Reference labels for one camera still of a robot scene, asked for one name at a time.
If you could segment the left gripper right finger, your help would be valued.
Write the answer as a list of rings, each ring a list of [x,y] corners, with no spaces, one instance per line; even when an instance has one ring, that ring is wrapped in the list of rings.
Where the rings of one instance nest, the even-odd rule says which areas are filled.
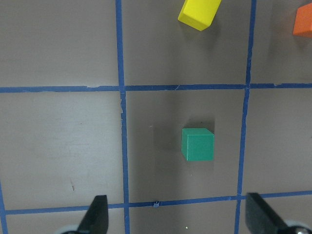
[[[258,193],[246,194],[245,223],[252,234],[287,234],[289,229]]]

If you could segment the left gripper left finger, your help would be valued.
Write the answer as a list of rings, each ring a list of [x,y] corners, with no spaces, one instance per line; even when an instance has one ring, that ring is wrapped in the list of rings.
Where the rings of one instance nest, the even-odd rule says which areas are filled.
[[[107,195],[97,195],[80,222],[79,234],[106,234],[108,231]]]

